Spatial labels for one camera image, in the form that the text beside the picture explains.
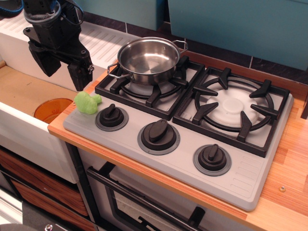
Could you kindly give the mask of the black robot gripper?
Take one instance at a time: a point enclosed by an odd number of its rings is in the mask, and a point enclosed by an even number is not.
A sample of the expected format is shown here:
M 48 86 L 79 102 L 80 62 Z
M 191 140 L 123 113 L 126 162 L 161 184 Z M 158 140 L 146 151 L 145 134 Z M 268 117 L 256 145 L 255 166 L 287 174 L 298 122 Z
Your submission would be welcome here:
M 93 63 L 90 53 L 79 41 L 80 25 L 70 23 L 60 10 L 33 14 L 24 12 L 32 27 L 24 29 L 29 38 L 29 50 L 45 75 L 51 77 L 61 62 L 68 71 L 77 91 L 93 81 Z

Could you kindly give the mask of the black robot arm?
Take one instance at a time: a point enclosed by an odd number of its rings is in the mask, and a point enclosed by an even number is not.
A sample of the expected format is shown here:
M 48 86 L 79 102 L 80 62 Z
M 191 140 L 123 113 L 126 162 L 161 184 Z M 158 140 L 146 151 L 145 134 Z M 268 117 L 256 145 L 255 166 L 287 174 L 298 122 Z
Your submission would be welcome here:
M 73 0 L 25 0 L 24 16 L 32 27 L 23 33 L 41 70 L 51 77 L 62 63 L 77 91 L 91 81 L 94 66 L 90 53 L 80 42 L 84 12 Z

